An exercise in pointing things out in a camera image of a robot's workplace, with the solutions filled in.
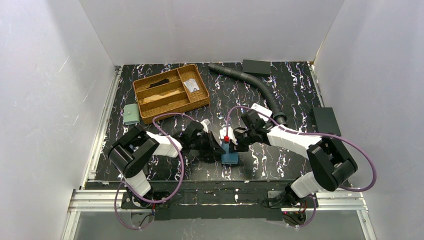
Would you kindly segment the light blue card holder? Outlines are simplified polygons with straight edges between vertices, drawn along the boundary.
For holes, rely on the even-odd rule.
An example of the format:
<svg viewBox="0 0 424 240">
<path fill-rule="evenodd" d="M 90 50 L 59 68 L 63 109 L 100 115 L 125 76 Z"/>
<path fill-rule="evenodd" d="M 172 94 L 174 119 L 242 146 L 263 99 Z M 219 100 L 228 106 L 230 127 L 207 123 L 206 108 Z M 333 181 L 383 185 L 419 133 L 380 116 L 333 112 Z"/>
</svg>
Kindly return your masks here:
<svg viewBox="0 0 424 240">
<path fill-rule="evenodd" d="M 239 164 L 239 153 L 238 152 L 230 152 L 230 144 L 222 143 L 222 149 L 225 151 L 224 154 L 221 155 L 221 163 L 223 165 L 238 165 Z"/>
</svg>

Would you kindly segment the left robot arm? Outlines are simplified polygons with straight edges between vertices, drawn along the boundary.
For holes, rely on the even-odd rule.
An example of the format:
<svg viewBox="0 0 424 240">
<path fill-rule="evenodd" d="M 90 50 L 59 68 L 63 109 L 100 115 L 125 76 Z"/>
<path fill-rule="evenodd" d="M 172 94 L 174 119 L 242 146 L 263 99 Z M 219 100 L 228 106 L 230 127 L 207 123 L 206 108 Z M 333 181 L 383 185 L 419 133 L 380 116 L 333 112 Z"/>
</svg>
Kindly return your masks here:
<svg viewBox="0 0 424 240">
<path fill-rule="evenodd" d="M 179 153 L 191 152 L 211 158 L 223 155 L 225 150 L 208 130 L 205 121 L 191 121 L 184 130 L 170 137 L 135 126 L 112 144 L 107 157 L 121 173 L 129 189 L 136 196 L 143 197 L 151 190 L 144 167 L 152 156 L 176 158 Z"/>
</svg>

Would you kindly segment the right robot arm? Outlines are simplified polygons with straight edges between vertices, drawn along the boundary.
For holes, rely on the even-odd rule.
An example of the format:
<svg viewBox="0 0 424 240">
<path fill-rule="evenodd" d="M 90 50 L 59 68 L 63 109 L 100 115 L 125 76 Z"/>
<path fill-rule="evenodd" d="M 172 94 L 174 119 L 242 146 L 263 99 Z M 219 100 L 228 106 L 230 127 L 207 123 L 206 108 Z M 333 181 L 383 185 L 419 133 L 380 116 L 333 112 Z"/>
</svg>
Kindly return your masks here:
<svg viewBox="0 0 424 240">
<path fill-rule="evenodd" d="M 294 152 L 309 161 L 311 171 L 289 183 L 273 197 L 275 204 L 296 205 L 305 197 L 322 190 L 335 191 L 358 169 L 358 165 L 337 135 L 294 131 L 273 118 L 249 108 L 241 119 L 244 127 L 226 126 L 220 139 L 228 153 L 246 152 L 254 143 L 266 144 Z"/>
</svg>

